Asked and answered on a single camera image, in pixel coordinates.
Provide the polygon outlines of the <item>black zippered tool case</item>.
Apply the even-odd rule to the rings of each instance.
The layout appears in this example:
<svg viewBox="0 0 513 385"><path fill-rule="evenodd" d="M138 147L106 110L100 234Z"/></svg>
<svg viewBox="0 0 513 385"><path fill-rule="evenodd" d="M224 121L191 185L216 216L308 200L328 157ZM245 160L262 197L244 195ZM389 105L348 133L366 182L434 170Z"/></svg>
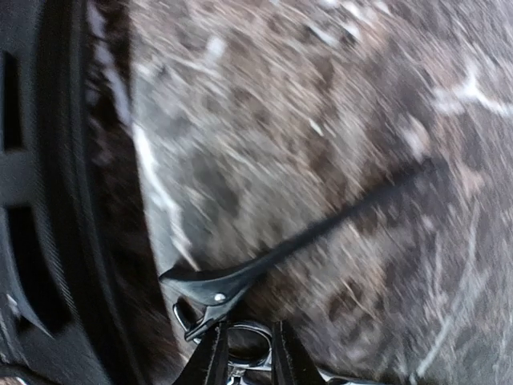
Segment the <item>black zippered tool case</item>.
<svg viewBox="0 0 513 385"><path fill-rule="evenodd" d="M1 4L1 377L170 384L125 1Z"/></svg>

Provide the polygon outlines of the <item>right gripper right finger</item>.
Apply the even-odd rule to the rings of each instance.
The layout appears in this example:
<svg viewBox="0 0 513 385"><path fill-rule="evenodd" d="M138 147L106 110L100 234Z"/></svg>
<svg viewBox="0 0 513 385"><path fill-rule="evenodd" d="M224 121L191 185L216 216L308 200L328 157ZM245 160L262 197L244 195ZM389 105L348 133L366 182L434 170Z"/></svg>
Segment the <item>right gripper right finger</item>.
<svg viewBox="0 0 513 385"><path fill-rule="evenodd" d="M324 384L297 333L285 320L273 324L272 384Z"/></svg>

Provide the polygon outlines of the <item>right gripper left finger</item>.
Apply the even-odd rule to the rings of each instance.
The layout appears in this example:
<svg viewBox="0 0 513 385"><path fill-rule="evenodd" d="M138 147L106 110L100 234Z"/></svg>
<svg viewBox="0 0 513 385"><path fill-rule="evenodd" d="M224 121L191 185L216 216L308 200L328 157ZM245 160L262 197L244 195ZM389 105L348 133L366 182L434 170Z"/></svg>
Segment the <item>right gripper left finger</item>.
<svg viewBox="0 0 513 385"><path fill-rule="evenodd" d="M219 322L202 337L182 370L184 385L223 385L228 381L228 324Z"/></svg>

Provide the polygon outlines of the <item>silver straight scissors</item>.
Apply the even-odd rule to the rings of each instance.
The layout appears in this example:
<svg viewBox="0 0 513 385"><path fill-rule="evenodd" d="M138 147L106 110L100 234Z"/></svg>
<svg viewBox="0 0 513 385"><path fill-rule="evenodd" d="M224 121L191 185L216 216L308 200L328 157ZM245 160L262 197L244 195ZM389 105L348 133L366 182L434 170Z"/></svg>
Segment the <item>silver straight scissors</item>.
<svg viewBox="0 0 513 385"><path fill-rule="evenodd" d="M192 326L192 308L179 300L172 307L173 314L184 331ZM243 337L249 345L243 347ZM272 370L272 331L261 322L242 320L228 328L228 378L226 384L264 384L263 380L252 378L249 373L269 373ZM326 384L384 384L371 379L339 375L317 366L317 371Z"/></svg>

